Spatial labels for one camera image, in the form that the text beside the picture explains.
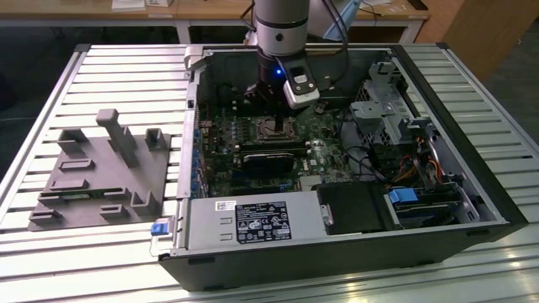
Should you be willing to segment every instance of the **aluminum extrusion table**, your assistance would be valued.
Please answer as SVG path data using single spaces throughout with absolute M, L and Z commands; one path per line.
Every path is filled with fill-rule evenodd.
M 530 226 L 473 247 L 444 263 L 333 276 L 222 292 L 190 293 L 150 255 L 151 223 L 29 232 L 61 153 L 63 128 L 103 136 L 95 113 L 117 108 L 134 134 L 173 134 L 163 216 L 175 212 L 185 45 L 94 45 L 79 48 L 0 184 L 0 301 L 91 302 L 481 302 L 538 299 L 539 148 L 450 50 L 406 50 L 438 92 Z M 422 115 L 428 115 L 413 92 Z

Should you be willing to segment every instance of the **table leg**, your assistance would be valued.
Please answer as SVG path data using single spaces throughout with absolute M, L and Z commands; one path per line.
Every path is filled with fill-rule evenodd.
M 401 36 L 400 43 L 414 43 L 420 30 L 422 29 L 422 25 L 424 20 L 410 21 L 410 25 L 405 29 L 404 35 Z
M 191 36 L 189 34 L 189 27 L 191 22 L 189 20 L 178 20 L 175 22 L 178 38 L 181 44 L 191 44 Z

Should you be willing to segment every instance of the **green circuit board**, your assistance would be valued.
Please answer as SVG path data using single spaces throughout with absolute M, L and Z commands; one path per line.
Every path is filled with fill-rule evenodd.
M 304 177 L 320 176 L 321 182 L 345 182 L 353 172 L 345 160 L 338 140 L 338 110 L 316 113 L 316 106 L 298 117 L 287 120 L 285 131 L 291 141 L 308 146 L 308 153 L 294 157 L 294 168 L 273 177 L 245 174 L 237 147 L 261 143 L 261 129 L 271 136 L 283 134 L 271 129 L 271 117 L 237 117 L 223 110 L 211 120 L 207 135 L 206 158 L 211 167 L 209 175 L 210 196 L 235 196 L 255 193 L 294 192 L 306 190 Z

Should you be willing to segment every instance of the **cable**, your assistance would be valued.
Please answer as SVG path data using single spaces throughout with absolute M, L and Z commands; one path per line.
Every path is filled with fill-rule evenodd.
M 377 23 L 378 23 L 378 18 L 377 18 L 377 16 L 378 16 L 378 15 L 382 16 L 382 14 L 376 13 L 374 7 L 373 7 L 373 5 L 372 5 L 370 3 L 365 2 L 364 0 L 362 0 L 362 3 L 366 4 L 366 5 L 369 5 L 369 6 L 372 6 L 373 11 L 368 11 L 366 9 L 362 9 L 362 8 L 361 8 L 361 10 L 364 10 L 364 11 L 366 11 L 366 12 L 369 12 L 369 13 L 372 13 L 372 14 L 374 15 L 374 27 L 377 27 Z
M 336 83 L 338 83 L 342 80 L 342 78 L 346 75 L 346 72 L 349 71 L 349 65 L 350 65 L 349 64 L 350 63 L 350 57 L 349 57 L 349 32 L 346 31 L 346 24 L 345 24 L 344 17 L 341 15 L 333 1 L 330 1 L 330 4 L 329 4 L 329 0 L 321 0 L 321 1 L 322 1 L 322 4 L 325 5 L 326 10 L 329 11 L 329 14 L 330 14 L 330 16 L 332 16 L 332 18 L 334 20 L 334 23 L 337 25 L 337 29 L 340 30 L 341 38 L 344 40 L 344 47 L 337 52 L 337 54 L 340 54 L 341 52 L 345 52 L 345 69 L 342 71 L 342 74 L 332 81 L 332 84 L 334 85 Z M 337 15 L 340 16 L 338 18 L 336 17 L 334 11 L 332 10 L 330 7 L 333 7 Z

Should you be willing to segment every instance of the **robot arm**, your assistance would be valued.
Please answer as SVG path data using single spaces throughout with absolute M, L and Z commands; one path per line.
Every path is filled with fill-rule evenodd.
M 325 1 L 330 0 L 255 0 L 259 80 L 249 88 L 246 98 L 277 118 L 294 116 L 321 97 L 308 63 L 306 42 L 308 32 L 325 38 L 340 32 Z M 336 2 L 341 8 L 336 14 L 348 19 L 349 27 L 360 0 Z

